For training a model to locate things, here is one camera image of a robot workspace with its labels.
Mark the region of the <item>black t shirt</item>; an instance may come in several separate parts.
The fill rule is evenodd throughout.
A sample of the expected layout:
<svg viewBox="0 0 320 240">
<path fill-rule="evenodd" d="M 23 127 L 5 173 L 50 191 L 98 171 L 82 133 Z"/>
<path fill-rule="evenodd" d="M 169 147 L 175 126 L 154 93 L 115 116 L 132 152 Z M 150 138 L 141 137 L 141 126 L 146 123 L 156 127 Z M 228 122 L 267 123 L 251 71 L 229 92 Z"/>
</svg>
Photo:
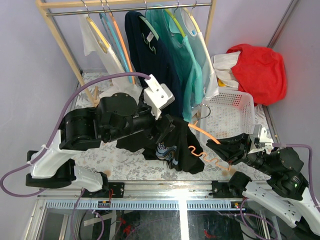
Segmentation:
<svg viewBox="0 0 320 240">
<path fill-rule="evenodd" d="M 142 154 L 146 160 L 165 161 L 170 169 L 194 175 L 202 172 L 205 164 L 189 149 L 190 146 L 193 146 L 196 154 L 203 152 L 203 148 L 188 124 L 183 118 L 174 116 L 174 129 L 159 143 L 148 139 L 146 133 L 139 132 L 119 139 L 116 147 L 132 153 L 144 149 Z"/>
</svg>

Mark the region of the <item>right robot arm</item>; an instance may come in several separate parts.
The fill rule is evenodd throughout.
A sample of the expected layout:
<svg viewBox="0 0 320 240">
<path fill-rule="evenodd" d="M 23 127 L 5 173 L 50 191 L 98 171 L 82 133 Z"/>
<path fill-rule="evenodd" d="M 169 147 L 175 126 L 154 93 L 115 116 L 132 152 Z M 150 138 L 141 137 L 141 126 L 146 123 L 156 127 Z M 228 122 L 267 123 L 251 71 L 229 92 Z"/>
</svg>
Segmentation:
<svg viewBox="0 0 320 240">
<path fill-rule="evenodd" d="M 236 171 L 227 183 L 233 197 L 253 200 L 281 218 L 297 237 L 303 240 L 320 238 L 320 207 L 312 191 L 312 184 L 301 173 L 304 166 L 296 144 L 274 143 L 264 133 L 240 135 L 208 140 L 206 146 L 231 166 L 243 163 L 270 178 L 267 193 L 245 173 Z"/>
</svg>

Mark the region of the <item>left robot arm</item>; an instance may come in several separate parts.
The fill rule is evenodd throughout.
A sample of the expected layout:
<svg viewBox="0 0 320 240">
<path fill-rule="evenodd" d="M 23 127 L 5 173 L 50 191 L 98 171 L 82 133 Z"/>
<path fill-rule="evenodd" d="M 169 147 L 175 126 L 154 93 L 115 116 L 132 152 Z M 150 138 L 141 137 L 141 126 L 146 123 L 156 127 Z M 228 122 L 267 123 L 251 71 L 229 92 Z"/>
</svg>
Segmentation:
<svg viewBox="0 0 320 240">
<path fill-rule="evenodd" d="M 139 133 L 159 143 L 175 128 L 173 121 L 168 114 L 155 118 L 149 105 L 123 92 L 101 98 L 96 107 L 72 110 L 61 120 L 45 153 L 28 152 L 35 162 L 25 184 L 44 189 L 73 186 L 90 197 L 105 197 L 110 192 L 107 175 L 76 165 L 74 156 Z"/>
</svg>

